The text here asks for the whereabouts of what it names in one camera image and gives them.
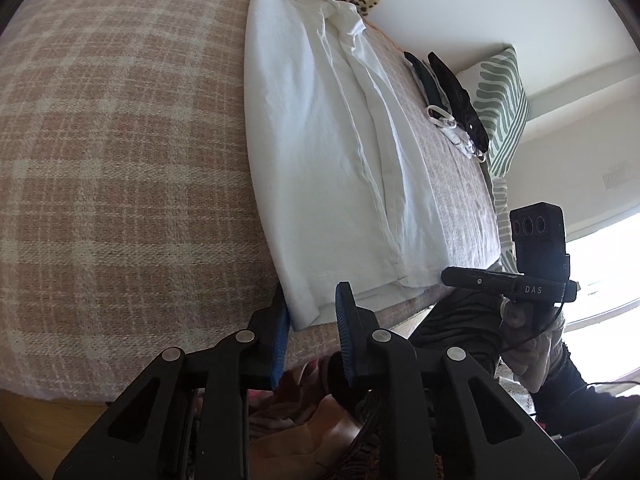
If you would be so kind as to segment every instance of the bed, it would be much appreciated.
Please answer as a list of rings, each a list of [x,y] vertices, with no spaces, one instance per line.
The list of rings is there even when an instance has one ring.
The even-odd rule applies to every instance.
[[[113,400],[168,346],[243,328],[277,276],[242,106],[249,0],[25,0],[0,36],[0,388]],[[452,264],[500,256],[480,165],[422,114],[402,52],[366,35],[417,137]],[[407,335],[446,295],[380,311]],[[339,348],[292,333],[287,365]]]

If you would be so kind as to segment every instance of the wooden floor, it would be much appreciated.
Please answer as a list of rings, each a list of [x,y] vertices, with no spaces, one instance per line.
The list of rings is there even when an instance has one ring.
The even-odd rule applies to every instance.
[[[103,402],[36,400],[0,390],[0,422],[44,480],[105,410]]]

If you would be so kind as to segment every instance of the black handheld device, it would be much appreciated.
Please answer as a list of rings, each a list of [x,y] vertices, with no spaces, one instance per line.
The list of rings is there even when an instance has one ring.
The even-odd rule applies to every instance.
[[[514,209],[509,220],[521,274],[447,267],[440,279],[444,285],[484,290],[512,301],[532,303],[532,328],[541,330],[551,320],[556,303],[571,303],[577,297],[578,284],[569,279],[571,268],[562,208],[539,202]]]

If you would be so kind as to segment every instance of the white wall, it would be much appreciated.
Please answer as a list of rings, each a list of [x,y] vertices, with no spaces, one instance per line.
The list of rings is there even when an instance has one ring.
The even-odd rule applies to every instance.
[[[529,97],[638,54],[607,0],[382,0],[368,18],[454,72],[513,44]]]
[[[511,209],[535,202],[561,206],[569,239],[638,208],[640,96],[521,144],[507,184]]]

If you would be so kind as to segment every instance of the white glove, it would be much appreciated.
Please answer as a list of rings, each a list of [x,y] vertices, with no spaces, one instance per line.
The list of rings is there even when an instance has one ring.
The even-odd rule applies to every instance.
[[[532,316],[532,311],[531,303],[515,303],[506,298],[502,302],[500,333],[508,347],[525,340],[534,333],[530,323],[527,323],[527,319]],[[514,378],[534,394],[540,389],[549,370],[562,355],[562,330],[564,330],[564,315],[560,313],[546,332],[502,354],[502,360],[513,371]]]

